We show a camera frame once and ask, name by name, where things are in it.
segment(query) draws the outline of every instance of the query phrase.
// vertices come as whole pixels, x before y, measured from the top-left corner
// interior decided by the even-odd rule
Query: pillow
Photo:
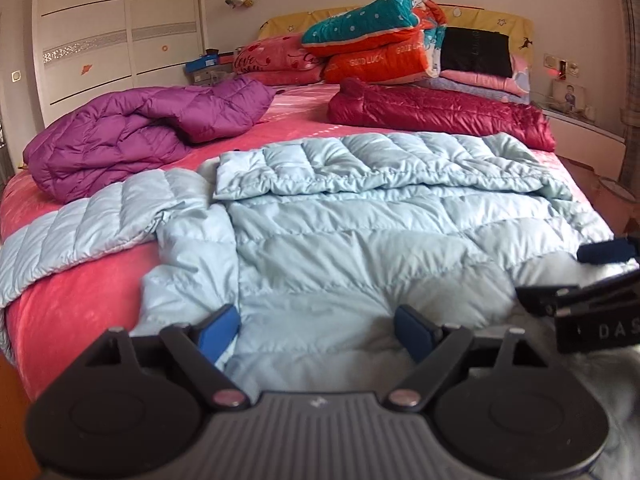
[[[360,52],[445,23],[444,12],[431,0],[376,0],[316,23],[304,33],[302,45],[316,56]]]
[[[237,74],[311,70],[322,62],[300,45],[302,34],[289,34],[258,40],[244,47],[234,61]]]
[[[316,65],[311,70],[276,70],[274,72],[249,72],[245,77],[256,79],[267,86],[310,85],[322,79],[324,65]]]
[[[449,27],[442,44],[442,68],[511,77],[509,37],[499,32]]]
[[[458,83],[443,77],[428,77],[427,79],[420,79],[420,81],[417,81],[415,84],[422,88],[431,88],[434,90],[453,90],[455,92],[464,92],[465,94],[477,95],[491,99],[492,101],[500,101],[501,103],[528,105],[530,102],[529,94],[520,97],[501,90],[465,85],[464,83]]]
[[[527,60],[520,56],[511,56],[511,65],[513,66],[512,77],[498,77],[475,72],[459,72],[458,70],[443,70],[440,76],[466,85],[500,90],[520,97],[528,95],[530,86]]]
[[[324,80],[339,83],[346,77],[357,77],[367,83],[402,84],[437,77],[444,30],[416,30],[401,43],[333,56],[324,70]]]

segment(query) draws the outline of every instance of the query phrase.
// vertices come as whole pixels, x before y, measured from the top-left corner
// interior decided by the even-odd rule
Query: framed photo
[[[565,112],[583,111],[587,105],[585,93],[582,86],[567,81],[554,81],[554,101],[560,105]]]

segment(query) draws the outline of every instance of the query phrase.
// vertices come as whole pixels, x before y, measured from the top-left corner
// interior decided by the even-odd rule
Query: purple down jacket
[[[246,77],[213,87],[113,92],[50,124],[22,156],[41,190],[71,202],[183,158],[190,150],[183,141],[245,133],[274,95],[274,89]]]

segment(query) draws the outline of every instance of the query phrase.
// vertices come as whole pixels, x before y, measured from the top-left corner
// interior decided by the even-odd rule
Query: wardrobe
[[[203,52],[199,0],[33,0],[45,125],[107,92],[185,85]]]

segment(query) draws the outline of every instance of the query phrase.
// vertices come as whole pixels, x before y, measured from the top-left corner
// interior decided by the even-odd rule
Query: headboard
[[[440,7],[447,15],[449,27],[477,28],[506,34],[509,37],[510,52],[526,59],[529,66],[533,65],[533,22],[531,20],[515,14],[477,7],[450,5]],[[356,6],[335,7],[276,16],[260,28],[258,39],[283,36],[292,32],[305,32],[315,23],[356,8]]]

